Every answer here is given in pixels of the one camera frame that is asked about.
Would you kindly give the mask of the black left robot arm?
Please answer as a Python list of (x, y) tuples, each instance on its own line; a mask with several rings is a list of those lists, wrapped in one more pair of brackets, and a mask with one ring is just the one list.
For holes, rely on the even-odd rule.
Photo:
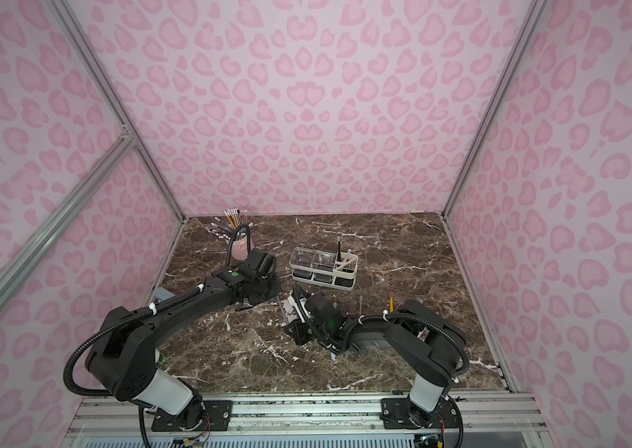
[(157, 365), (166, 339), (212, 312), (234, 304), (250, 309), (281, 291), (277, 260), (249, 246), (244, 261), (227, 259), (201, 284), (162, 302), (129, 311), (117, 307), (99, 331), (69, 356), (65, 387), (82, 397), (112, 396), (174, 417), (183, 429), (205, 420), (201, 395)]

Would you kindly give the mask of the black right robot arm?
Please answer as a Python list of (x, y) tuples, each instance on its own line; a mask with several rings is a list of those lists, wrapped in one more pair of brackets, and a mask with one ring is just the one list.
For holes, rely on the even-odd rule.
[(323, 294), (295, 286), (280, 308), (284, 331), (297, 345), (314, 342), (334, 357), (369, 347), (392, 348), (416, 373), (408, 394), (412, 414), (433, 414), (470, 369), (463, 332), (418, 301), (379, 315), (347, 317)]

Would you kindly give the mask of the cream toothbrush holder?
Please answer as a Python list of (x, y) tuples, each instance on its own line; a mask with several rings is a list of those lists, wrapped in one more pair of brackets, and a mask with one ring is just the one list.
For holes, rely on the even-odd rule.
[(359, 268), (359, 257), (353, 255), (349, 262), (336, 263), (336, 252), (295, 248), (289, 259), (289, 266), (296, 282), (352, 291)]

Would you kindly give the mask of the pink metal pencil bucket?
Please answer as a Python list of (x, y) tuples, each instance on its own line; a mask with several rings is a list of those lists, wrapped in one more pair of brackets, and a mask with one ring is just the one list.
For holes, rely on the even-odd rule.
[(230, 254), (236, 261), (245, 261), (250, 253), (250, 243), (247, 241), (246, 235), (239, 235), (231, 244)]

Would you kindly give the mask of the bundle of coloured pencils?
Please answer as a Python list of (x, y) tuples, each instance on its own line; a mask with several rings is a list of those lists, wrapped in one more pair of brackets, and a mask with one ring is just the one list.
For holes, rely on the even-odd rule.
[(245, 209), (237, 208), (227, 209), (222, 218), (215, 217), (211, 222), (211, 228), (228, 236), (235, 234), (237, 238), (246, 235), (245, 226), (249, 226), (248, 213)]

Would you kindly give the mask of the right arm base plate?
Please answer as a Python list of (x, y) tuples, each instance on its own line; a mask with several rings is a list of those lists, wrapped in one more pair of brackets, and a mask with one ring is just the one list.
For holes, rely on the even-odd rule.
[(409, 397), (397, 396), (380, 401), (379, 415), (385, 429), (459, 429), (461, 414), (449, 399), (441, 399), (426, 412)]

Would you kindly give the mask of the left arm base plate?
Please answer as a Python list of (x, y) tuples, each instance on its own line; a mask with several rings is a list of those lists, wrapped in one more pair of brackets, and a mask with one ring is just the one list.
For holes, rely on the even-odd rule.
[(201, 432), (227, 431), (232, 413), (233, 401), (207, 399), (189, 403), (177, 416), (172, 416), (166, 411), (158, 410), (151, 423), (153, 432)]

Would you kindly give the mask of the aluminium front rail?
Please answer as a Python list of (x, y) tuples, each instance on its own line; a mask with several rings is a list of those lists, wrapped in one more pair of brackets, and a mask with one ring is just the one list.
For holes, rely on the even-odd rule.
[(208, 394), (209, 432), (149, 435), (153, 447), (551, 447), (534, 398), (503, 391), (456, 391), (432, 427), (407, 422), (401, 393), (337, 391)]

